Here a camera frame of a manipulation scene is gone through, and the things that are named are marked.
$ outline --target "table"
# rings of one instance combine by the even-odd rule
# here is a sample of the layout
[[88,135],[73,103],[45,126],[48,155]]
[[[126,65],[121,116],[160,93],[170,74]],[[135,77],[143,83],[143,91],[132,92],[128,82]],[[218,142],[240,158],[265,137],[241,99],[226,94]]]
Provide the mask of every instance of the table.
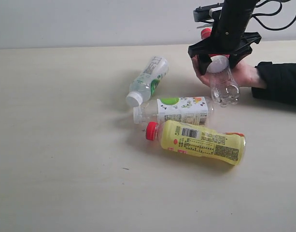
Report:
[[[125,103],[153,55],[169,73],[153,98],[209,96],[188,45],[0,50],[0,232],[296,232],[296,107],[216,107],[243,132],[236,167],[146,141]],[[296,62],[296,41],[245,60]]]

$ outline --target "white bottle cap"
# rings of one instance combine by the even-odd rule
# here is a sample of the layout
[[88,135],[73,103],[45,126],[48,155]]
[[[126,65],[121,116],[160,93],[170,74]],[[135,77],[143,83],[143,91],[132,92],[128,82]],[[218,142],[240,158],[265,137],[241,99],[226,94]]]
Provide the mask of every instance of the white bottle cap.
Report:
[[132,91],[127,95],[126,101],[131,107],[140,106],[142,104],[142,95],[139,92]]
[[133,118],[135,124],[142,123],[142,112],[140,106],[133,108]]
[[219,73],[226,69],[229,65],[229,60],[226,56],[214,56],[211,57],[212,63],[207,67],[209,73]]

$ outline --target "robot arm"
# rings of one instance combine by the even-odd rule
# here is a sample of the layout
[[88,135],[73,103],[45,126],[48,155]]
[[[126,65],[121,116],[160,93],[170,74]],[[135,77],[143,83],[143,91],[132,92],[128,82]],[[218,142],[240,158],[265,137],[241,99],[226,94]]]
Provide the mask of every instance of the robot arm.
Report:
[[196,22],[213,19],[211,36],[189,46],[188,54],[197,56],[199,71],[206,73],[211,63],[209,54],[229,55],[230,68],[252,53],[250,44],[259,43],[258,32],[245,32],[259,0],[225,0],[222,4],[199,7],[194,10]]

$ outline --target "human hand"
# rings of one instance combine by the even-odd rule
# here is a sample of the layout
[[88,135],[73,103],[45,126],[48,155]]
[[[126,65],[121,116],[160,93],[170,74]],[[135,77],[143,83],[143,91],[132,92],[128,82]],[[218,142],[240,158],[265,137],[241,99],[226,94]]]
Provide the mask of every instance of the human hand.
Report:
[[[198,68],[198,58],[194,56],[192,58],[193,68],[198,79],[205,85],[210,87],[210,73],[201,75]],[[266,83],[260,78],[257,68],[247,64],[244,60],[240,61],[235,68],[231,70],[233,78],[240,87],[256,87],[266,88]]]

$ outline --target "yellow bottle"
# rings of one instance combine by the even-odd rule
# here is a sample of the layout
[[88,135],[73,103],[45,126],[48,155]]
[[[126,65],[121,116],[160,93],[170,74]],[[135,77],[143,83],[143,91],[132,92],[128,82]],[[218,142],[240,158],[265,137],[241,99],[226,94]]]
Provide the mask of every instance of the yellow bottle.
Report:
[[232,165],[240,163],[245,151],[245,137],[240,133],[218,133],[204,126],[168,120],[150,122],[146,139],[157,139],[165,150],[197,157],[209,157]]

